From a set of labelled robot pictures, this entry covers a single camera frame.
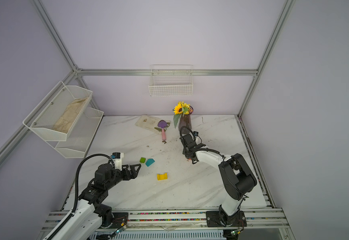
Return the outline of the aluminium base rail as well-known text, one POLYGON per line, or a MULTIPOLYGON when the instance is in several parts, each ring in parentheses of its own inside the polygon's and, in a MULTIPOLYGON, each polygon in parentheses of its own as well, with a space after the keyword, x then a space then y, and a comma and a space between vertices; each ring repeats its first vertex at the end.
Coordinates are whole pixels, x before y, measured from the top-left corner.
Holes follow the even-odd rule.
MULTIPOLYGON (((207 210, 128 211, 116 240, 294 240, 282 209, 246 209, 246 227, 208 227, 207 210)), ((88 240, 115 229, 97 229, 88 240)))

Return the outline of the teal wedge block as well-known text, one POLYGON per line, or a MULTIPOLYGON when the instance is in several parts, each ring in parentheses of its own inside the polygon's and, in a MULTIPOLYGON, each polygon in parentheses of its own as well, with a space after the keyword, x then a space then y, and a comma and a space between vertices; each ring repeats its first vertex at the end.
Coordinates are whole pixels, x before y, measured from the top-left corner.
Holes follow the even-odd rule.
POLYGON ((153 163, 155 163, 154 159, 147 159, 146 162, 145 162, 145 165, 147 167, 151 166, 153 163))

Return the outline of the yellow arch block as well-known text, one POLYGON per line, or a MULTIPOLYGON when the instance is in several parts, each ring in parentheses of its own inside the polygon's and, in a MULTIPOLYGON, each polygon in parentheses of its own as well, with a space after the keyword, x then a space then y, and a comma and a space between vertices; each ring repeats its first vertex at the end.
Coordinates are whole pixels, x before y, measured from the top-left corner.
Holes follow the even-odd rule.
POLYGON ((158 180, 158 181, 167 180, 167 178, 168 178, 167 173, 164 173, 164 174, 157 174, 157 180, 158 180))

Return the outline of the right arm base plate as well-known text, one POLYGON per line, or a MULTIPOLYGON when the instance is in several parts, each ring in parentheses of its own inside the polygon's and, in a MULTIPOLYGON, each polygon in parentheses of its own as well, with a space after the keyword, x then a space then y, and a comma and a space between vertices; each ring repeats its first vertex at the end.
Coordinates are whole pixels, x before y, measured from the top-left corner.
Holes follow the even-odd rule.
POLYGON ((232 216, 224 211, 207 211, 206 221, 208 227, 246 227, 247 221, 243 211, 237 211, 232 216))

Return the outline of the purple glass vase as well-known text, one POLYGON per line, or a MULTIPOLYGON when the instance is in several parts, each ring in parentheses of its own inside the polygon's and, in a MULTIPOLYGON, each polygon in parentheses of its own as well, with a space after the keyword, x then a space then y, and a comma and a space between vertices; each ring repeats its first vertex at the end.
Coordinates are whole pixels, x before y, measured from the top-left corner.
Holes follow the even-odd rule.
POLYGON ((178 129, 182 135, 190 133, 192 129, 191 115, 181 115, 179 119, 178 129))

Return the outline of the yellow sunflower bouquet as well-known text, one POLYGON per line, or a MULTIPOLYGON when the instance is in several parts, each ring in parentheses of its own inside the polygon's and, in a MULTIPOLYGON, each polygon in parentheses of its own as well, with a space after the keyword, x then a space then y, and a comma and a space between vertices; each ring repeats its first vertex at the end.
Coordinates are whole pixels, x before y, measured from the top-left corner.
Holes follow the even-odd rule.
POLYGON ((173 124, 174 127, 178 127, 179 119, 181 115, 191 115, 194 112, 194 109, 191 105, 185 102, 178 102, 178 104, 172 110, 173 115, 173 124))

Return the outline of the white mesh lower shelf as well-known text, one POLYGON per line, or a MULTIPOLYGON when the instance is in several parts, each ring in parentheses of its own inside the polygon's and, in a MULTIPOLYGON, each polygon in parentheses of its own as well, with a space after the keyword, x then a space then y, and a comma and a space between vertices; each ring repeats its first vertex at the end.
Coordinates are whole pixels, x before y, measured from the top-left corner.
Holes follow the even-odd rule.
POLYGON ((84 158, 103 118, 103 112, 87 107, 65 142, 58 142, 55 150, 64 158, 84 158))

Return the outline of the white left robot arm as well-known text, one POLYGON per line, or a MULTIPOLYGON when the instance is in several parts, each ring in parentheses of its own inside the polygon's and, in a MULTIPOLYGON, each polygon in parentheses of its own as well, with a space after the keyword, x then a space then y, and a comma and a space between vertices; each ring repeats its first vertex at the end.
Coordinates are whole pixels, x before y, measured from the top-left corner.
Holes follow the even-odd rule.
POLYGON ((102 202, 108 191, 122 181, 135 179, 141 168, 137 165, 122 165, 116 169, 112 164, 103 164, 95 171, 88 186, 75 197, 73 208, 45 237, 46 240, 87 240, 97 229, 115 229, 109 235, 96 237, 110 240, 126 228, 128 213, 113 213, 112 207, 102 202))

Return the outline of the white mesh upper shelf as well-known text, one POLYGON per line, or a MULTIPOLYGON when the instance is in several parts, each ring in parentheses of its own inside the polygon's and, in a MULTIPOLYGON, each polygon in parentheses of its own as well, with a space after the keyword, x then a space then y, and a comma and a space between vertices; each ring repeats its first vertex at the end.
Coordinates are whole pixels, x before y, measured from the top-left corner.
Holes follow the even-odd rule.
POLYGON ((45 97, 45 103, 40 103, 24 120, 23 125, 46 142, 65 142, 71 134, 77 121, 92 99, 92 91, 79 87, 65 85, 59 82, 45 97), (80 113, 67 134, 54 131, 52 128, 64 113, 67 105, 76 99, 87 98, 80 113))

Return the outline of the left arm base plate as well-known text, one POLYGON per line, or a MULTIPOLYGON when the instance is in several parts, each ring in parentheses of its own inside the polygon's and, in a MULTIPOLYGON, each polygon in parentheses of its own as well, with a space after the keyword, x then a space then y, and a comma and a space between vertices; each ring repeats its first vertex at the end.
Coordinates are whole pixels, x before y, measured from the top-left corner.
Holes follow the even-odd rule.
POLYGON ((107 213, 102 218, 101 229, 119 229, 127 224, 128 213, 107 213))

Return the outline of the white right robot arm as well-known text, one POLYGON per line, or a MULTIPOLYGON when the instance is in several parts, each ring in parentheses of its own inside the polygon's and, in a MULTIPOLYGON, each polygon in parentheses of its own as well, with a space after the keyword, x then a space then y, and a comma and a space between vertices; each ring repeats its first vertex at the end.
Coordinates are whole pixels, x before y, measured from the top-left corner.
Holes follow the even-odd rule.
POLYGON ((218 211, 206 213, 208 227, 245 227, 244 212, 240 210, 242 202, 257 185, 257 179, 240 154, 223 155, 209 149, 205 144, 197 143, 194 133, 180 135, 183 155, 193 164, 206 163, 219 170, 223 186, 227 192, 218 211))

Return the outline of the white mesh shelf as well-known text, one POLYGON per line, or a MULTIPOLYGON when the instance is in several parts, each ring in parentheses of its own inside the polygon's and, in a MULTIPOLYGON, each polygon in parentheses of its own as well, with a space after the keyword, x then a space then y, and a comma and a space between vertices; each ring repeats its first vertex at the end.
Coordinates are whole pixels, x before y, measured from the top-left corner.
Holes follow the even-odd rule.
POLYGON ((79 87, 65 85, 59 82, 45 97, 45 103, 40 103, 24 120, 23 125, 46 142, 65 142, 71 134, 77 121, 92 99, 92 91, 79 87), (67 105, 76 99, 87 98, 80 113, 67 134, 54 131, 52 128, 64 113, 67 105))
POLYGON ((103 112, 87 107, 65 142, 58 142, 55 150, 64 158, 84 158, 103 118, 103 112))

